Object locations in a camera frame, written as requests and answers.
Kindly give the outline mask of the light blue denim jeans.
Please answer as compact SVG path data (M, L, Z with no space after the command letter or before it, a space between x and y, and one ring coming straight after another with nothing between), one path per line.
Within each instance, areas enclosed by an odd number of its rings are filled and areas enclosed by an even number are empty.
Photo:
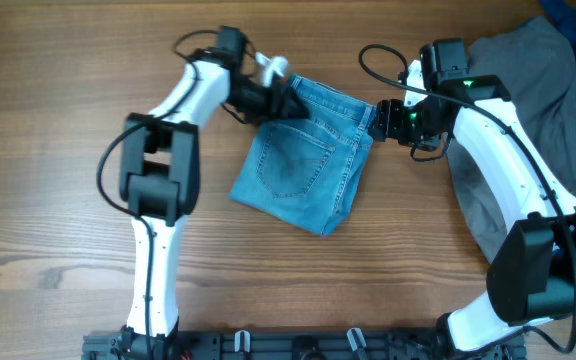
M309 116L259 128L230 198L325 237L351 212L376 107L299 75L288 85Z

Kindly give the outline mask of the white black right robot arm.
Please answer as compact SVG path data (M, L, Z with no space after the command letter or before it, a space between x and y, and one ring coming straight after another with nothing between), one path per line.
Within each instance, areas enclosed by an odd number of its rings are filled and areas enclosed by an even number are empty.
M436 356L464 359L540 325L571 318L576 343L576 198L528 139L511 96L495 76L446 80L377 105L370 135L412 150L458 142L493 193L506 226L486 290L437 323Z

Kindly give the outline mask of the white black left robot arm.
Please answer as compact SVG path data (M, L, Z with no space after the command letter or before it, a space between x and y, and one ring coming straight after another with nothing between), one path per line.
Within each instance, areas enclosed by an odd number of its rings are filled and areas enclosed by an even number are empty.
M200 191L199 135L229 104L247 123L299 118L305 108L283 87L289 62L253 56L259 74L242 73L241 51L199 49L180 81L146 114L132 113L121 139L119 195L135 235L132 308L127 327L144 343L168 339L178 326L179 242Z

